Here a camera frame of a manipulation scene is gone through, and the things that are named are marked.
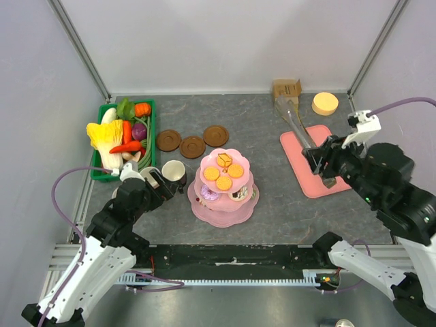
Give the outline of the round biscuit top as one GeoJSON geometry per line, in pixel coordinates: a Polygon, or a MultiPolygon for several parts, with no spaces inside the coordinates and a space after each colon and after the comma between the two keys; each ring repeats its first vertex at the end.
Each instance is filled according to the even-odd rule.
{"type": "Polygon", "coordinates": [[[231,178],[240,178],[244,174],[244,168],[239,163],[233,163],[228,167],[227,173],[231,178]]]}

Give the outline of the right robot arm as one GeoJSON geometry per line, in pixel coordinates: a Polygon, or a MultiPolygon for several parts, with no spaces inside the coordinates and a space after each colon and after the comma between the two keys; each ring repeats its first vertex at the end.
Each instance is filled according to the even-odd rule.
{"type": "Polygon", "coordinates": [[[322,179],[342,178],[376,213],[406,250],[413,272],[391,268],[358,253],[340,236],[328,232],[312,250],[313,263],[331,264],[354,273],[393,302],[411,324],[435,323],[435,196],[411,183],[414,161],[394,144],[365,142],[381,129],[375,113],[348,116],[353,131],[329,136],[321,146],[304,147],[312,173],[322,179]]]}

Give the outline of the black mug white inside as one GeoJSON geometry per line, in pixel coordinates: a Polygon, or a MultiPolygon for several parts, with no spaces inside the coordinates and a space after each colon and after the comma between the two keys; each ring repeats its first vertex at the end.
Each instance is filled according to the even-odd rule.
{"type": "Polygon", "coordinates": [[[187,184],[187,172],[183,162],[170,160],[163,165],[161,173],[173,193],[175,191],[184,193],[184,187],[187,184]]]}

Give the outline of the round biscuit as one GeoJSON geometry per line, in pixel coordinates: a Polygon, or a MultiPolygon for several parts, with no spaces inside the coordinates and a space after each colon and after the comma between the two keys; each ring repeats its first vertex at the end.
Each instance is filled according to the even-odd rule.
{"type": "Polygon", "coordinates": [[[216,158],[218,166],[227,168],[232,164],[232,157],[227,153],[219,153],[216,158]]]}
{"type": "Polygon", "coordinates": [[[228,167],[227,173],[231,178],[240,178],[244,174],[244,168],[239,163],[233,163],[228,167]]]}
{"type": "Polygon", "coordinates": [[[220,176],[215,181],[215,184],[219,190],[227,191],[232,187],[232,179],[228,176],[220,176]]]}
{"type": "Polygon", "coordinates": [[[214,166],[209,166],[204,169],[203,175],[208,181],[216,181],[220,177],[220,171],[214,166]]]}

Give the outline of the white chocolate drizzle donut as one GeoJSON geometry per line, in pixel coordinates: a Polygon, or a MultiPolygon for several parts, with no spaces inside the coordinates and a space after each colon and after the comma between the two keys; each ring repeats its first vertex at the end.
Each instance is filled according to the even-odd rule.
{"type": "Polygon", "coordinates": [[[235,202],[243,201],[248,196],[249,190],[247,186],[242,186],[237,192],[231,193],[229,198],[235,202]]]}

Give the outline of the pink three-tier cake stand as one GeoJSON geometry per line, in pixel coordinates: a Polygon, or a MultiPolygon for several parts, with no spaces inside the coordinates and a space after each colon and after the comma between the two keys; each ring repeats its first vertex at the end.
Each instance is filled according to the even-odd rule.
{"type": "Polygon", "coordinates": [[[215,149],[209,155],[202,158],[200,167],[196,171],[193,182],[188,187],[187,196],[191,203],[193,214],[201,221],[207,222],[217,228],[228,228],[230,226],[247,221],[253,214],[255,205],[259,200],[259,190],[254,183],[253,174],[250,171],[250,163],[236,149],[215,149]],[[231,178],[228,167],[222,168],[216,162],[219,153],[227,153],[232,157],[232,164],[240,164],[244,168],[244,174],[240,178],[231,178]],[[227,191],[219,190],[215,181],[208,181],[204,178],[204,169],[214,166],[219,169],[220,176],[228,176],[232,179],[232,187],[227,191]],[[211,190],[220,194],[216,201],[207,201],[200,195],[203,185],[207,185],[211,190]],[[237,192],[242,186],[247,186],[248,196],[240,202],[235,202],[229,198],[231,193],[237,192]],[[257,191],[254,200],[250,200],[253,188],[257,191]]]}

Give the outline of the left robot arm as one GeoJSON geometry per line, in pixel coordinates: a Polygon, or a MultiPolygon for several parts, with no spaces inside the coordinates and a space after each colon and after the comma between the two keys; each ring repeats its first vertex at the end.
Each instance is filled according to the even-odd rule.
{"type": "Polygon", "coordinates": [[[89,313],[113,283],[134,266],[150,259],[150,243],[133,231],[140,216],[183,192],[184,174],[170,176],[152,169],[140,175],[136,163],[108,171],[121,180],[115,198],[78,232],[80,249],[62,277],[42,300],[28,304],[22,317],[32,326],[84,326],[89,313]]]}

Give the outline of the metal tongs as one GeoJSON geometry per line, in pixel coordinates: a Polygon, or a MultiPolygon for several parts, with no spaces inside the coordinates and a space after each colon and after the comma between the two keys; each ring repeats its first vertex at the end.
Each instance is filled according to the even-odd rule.
{"type": "Polygon", "coordinates": [[[302,149],[317,147],[312,137],[309,135],[305,126],[299,119],[299,114],[294,111],[286,101],[280,104],[280,109],[276,110],[277,114],[290,126],[291,130],[296,134],[297,141],[302,149]]]}

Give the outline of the purple donut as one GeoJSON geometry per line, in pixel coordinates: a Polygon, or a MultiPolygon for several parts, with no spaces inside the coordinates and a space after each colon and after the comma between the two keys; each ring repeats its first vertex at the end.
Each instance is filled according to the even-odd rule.
{"type": "Polygon", "coordinates": [[[216,201],[220,198],[220,194],[211,190],[207,185],[201,187],[200,195],[207,201],[216,201]]]}

